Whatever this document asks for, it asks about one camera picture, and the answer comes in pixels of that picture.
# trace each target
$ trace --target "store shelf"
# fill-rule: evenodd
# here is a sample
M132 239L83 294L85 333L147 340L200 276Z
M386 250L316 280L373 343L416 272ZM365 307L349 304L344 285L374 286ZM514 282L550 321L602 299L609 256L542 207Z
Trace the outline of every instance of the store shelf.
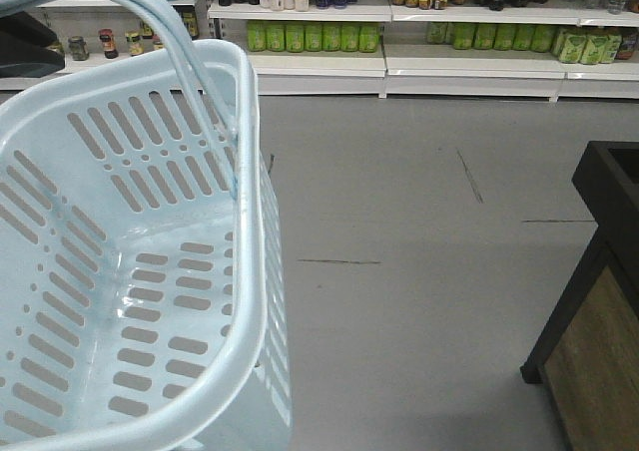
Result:
M273 11L251 4L232 4L221 7L214 2L209 9L211 19L261 19L261 20L322 20L344 22L390 22L390 6L387 0L359 0L344 9L319 9L315 5L308 12L296 10Z
M579 2L550 0L547 4L506 7L500 12L474 4L449 5L444 10L390 7L394 22L489 22L515 24L608 25L639 27L639 14L613 15L604 9L584 9Z
M495 50L455 50L449 45L385 44L389 76L563 79L550 54Z
M197 0L172 0L171 5L195 5ZM120 7L111 0L54 0L40 5L43 8L73 8L73 7Z

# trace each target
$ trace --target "green can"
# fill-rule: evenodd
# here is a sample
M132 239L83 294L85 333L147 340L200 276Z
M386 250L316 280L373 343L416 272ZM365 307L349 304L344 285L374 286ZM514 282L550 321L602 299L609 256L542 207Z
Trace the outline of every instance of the green can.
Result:
M267 50L267 27L262 20L247 22L247 42L250 52Z
M304 33L305 50L319 52L321 50L321 22L306 22Z
M287 51L304 51L304 24L301 22L289 22L287 24Z
M552 42L557 33L557 26L550 24L539 24L535 27L535 33L532 36L532 44L530 50L533 52L549 52L552 49Z
M475 37L476 25L472 22L459 22L455 24L455 34L452 39L452 47L457 50L467 50L472 47Z
M341 46L341 24L338 22L324 22L321 28L321 49L335 52Z
M359 27L359 51L372 53L379 46L379 26L376 23L363 23Z
M530 50L534 34L535 24L517 24L517 32L512 42L513 50Z
M267 23L267 49L272 52L283 52L286 47L285 27L282 22Z
M473 48L478 50L492 49L495 42L495 34L497 33L497 24L477 24L475 31L475 39L472 44Z
M341 50L343 52L357 52L359 49L359 24L341 24Z
M516 24L499 24L495 33L495 42L492 48L495 50L510 50L517 33Z

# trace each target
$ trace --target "jar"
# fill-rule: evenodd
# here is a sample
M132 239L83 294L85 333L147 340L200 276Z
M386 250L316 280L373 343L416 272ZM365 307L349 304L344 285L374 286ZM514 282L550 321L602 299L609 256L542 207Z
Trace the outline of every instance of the jar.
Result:
M71 52L71 58L73 60L87 60L89 58L87 43L84 41L84 38L79 35L69 38L69 52Z
M129 54L131 54L131 57L144 54L144 46L140 41L140 32L138 32L137 30L130 31L125 34L125 37L127 38L127 43L129 44Z
M102 42L102 49L104 50L104 56L107 59L115 59L118 57L118 51L116 50L116 41L113 38L113 31L111 29L102 29L98 32L100 35L100 42Z

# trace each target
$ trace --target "white shelf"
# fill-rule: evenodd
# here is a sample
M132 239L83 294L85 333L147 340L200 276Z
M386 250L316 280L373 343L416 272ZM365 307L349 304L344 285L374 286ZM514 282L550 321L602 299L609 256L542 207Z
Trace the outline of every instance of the white shelf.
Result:
M172 0L171 5L195 5L197 0ZM40 5L43 8L73 8L73 7L120 7L111 0L54 0Z
M344 22L390 22L390 6L387 0L358 0L343 9L329 7L319 9L311 5L308 12L295 10L273 11L251 4L232 4L221 7L214 2L209 9L211 19L261 19L261 20L312 20Z
M389 76L563 79L550 54L522 51L455 50L450 45L385 44Z

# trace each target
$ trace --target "basket handle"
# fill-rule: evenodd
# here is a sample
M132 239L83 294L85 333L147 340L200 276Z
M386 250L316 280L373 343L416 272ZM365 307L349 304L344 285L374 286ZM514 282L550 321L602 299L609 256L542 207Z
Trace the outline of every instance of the basket handle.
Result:
M29 9L52 0L0 0L0 17ZM183 92L192 107L198 125L203 131L211 127L207 113L197 92L197 81L213 101L217 114L226 128L222 131L229 144L235 145L238 125L236 117L223 99L218 87L207 74L198 57L191 37L182 20L167 0L111 0L128 8L158 33L171 57L182 85Z

